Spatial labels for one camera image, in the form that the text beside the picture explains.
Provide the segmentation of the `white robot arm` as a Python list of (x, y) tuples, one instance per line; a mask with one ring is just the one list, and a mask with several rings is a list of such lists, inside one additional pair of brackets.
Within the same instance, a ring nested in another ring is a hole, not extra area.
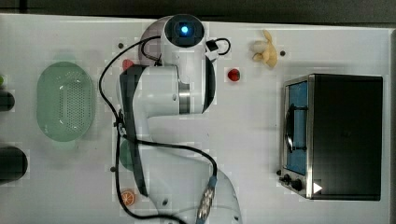
[(125, 140), (139, 193), (163, 224), (242, 224), (233, 183), (192, 144), (194, 119), (215, 98), (216, 72), (203, 23), (189, 14), (150, 25), (155, 63), (120, 74)]

